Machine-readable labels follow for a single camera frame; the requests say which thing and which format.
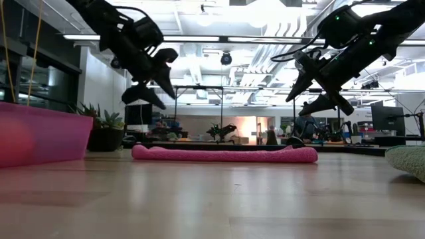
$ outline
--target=rolled pink towel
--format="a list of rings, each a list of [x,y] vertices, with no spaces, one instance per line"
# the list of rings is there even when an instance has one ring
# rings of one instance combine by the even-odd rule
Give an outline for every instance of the rolled pink towel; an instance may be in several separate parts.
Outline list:
[[[317,151],[310,147],[293,149],[288,146],[277,151],[199,151],[164,149],[152,147],[147,149],[135,145],[131,151],[134,159],[164,161],[224,161],[224,162],[267,162],[267,163],[314,163]]]

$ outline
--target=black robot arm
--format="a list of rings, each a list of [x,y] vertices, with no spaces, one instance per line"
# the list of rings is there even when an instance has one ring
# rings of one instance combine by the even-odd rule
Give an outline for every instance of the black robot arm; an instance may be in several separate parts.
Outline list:
[[[425,2],[422,0],[407,0],[389,11],[363,18],[354,13],[351,6],[335,10],[319,24],[317,32],[325,39],[325,46],[344,50],[329,59],[312,58],[307,52],[297,51],[294,59],[302,65],[302,69],[286,101],[293,100],[312,85],[312,80],[316,80],[326,94],[320,95],[299,114],[302,116],[339,106],[349,116],[354,109],[339,94],[342,85],[353,77],[359,77],[362,70],[381,56],[392,60],[397,47],[424,21]],[[374,32],[377,25],[381,27]]]
[[[138,99],[148,101],[165,109],[163,102],[146,84],[154,80],[172,98],[174,90],[169,79],[170,67],[166,62],[173,62],[178,54],[171,48],[152,53],[164,38],[158,26],[143,11],[132,7],[115,7],[105,0],[66,0],[73,6],[86,23],[100,35],[100,50],[110,49],[122,68],[133,76],[137,86],[127,89],[122,101],[125,104]],[[118,9],[142,12],[145,17],[134,21]]]

